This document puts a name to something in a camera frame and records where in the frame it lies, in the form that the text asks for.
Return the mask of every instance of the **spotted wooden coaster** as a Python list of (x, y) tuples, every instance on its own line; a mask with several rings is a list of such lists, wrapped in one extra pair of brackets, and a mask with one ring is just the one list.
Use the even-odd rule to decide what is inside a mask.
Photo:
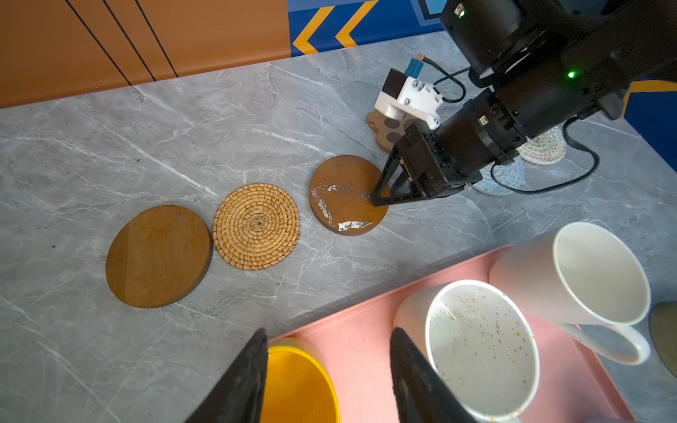
[(362, 235), (374, 229), (388, 207), (374, 207), (369, 195), (381, 171), (356, 156), (338, 156), (322, 163), (310, 180), (310, 205), (320, 223), (340, 235)]
[(179, 206), (146, 210), (118, 233), (108, 250), (106, 280), (125, 304), (162, 307), (188, 295), (211, 262), (202, 219)]
[(389, 153), (396, 142), (404, 135), (404, 129), (412, 124), (416, 116), (405, 113), (400, 120), (386, 117), (378, 110), (367, 115), (369, 127), (376, 133), (376, 144), (386, 153)]
[(230, 194), (216, 212), (214, 245), (231, 266), (261, 270), (292, 252), (301, 234), (296, 203), (266, 183), (245, 185)]

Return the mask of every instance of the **woven rattan coaster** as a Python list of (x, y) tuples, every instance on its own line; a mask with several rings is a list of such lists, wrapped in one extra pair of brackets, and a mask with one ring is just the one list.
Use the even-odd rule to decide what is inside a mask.
[(221, 203), (214, 217), (214, 245), (231, 266), (261, 270), (279, 263), (301, 234), (299, 210), (280, 188), (245, 185)]

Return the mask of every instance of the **speckled white mug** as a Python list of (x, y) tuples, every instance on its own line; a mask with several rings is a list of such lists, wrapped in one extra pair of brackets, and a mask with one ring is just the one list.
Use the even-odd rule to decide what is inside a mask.
[(480, 421), (513, 422), (536, 394), (540, 368), (531, 328), (517, 306), (485, 282), (419, 291), (399, 307), (395, 327)]

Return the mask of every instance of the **rope coaster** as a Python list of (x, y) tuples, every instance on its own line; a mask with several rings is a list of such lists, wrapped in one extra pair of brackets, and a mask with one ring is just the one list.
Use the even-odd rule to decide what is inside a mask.
[(567, 152), (567, 144), (560, 127), (551, 128), (549, 131), (529, 139), (517, 148), (522, 158), (534, 164), (555, 164), (562, 160)]
[(279, 263), (301, 234), (299, 210), (280, 188), (245, 185), (221, 203), (214, 217), (214, 245), (231, 266), (261, 270)]
[[(490, 164), (485, 166), (483, 169), (480, 169), (479, 172), (482, 174), (482, 180), (476, 184), (471, 185), (471, 187), (488, 196), (507, 196), (512, 191), (507, 190), (506, 188), (503, 188), (501, 185), (498, 185), (496, 182), (494, 182), (491, 172), (492, 165), (493, 164)], [(496, 179), (502, 183), (511, 187), (519, 188), (519, 186), (524, 183), (524, 162), (522, 162), (522, 159), (519, 157), (516, 157), (515, 161), (508, 166), (497, 166), (494, 174), (496, 175)]]

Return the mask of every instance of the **mug handle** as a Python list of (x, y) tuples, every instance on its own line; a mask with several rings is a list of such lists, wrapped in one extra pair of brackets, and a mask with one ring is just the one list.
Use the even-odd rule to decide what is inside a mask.
[(613, 349), (603, 345), (601, 342), (593, 339), (575, 325), (564, 323), (555, 323), (554, 325), (568, 333), (573, 339), (576, 339), (578, 342), (593, 350), (595, 353), (598, 353), (599, 355), (602, 355), (610, 360), (614, 360), (616, 363), (628, 365), (641, 364), (644, 363), (651, 354), (651, 347), (649, 346), (646, 338), (632, 326), (604, 326), (604, 328), (613, 330), (625, 338), (632, 345), (634, 353), (625, 354), (614, 351)]

